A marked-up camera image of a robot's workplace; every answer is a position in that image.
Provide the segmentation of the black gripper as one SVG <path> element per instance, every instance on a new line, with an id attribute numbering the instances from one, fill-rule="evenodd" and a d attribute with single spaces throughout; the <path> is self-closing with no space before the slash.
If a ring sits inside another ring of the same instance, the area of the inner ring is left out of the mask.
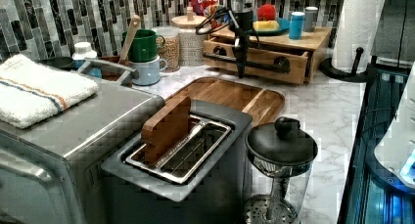
<path id="1" fill-rule="evenodd" d="M 234 46 L 238 76 L 244 77 L 246 54 L 250 46 L 250 31 L 253 27 L 254 12 L 253 4 L 244 1 L 231 1 L 230 9 L 230 29 L 234 32 Z"/>

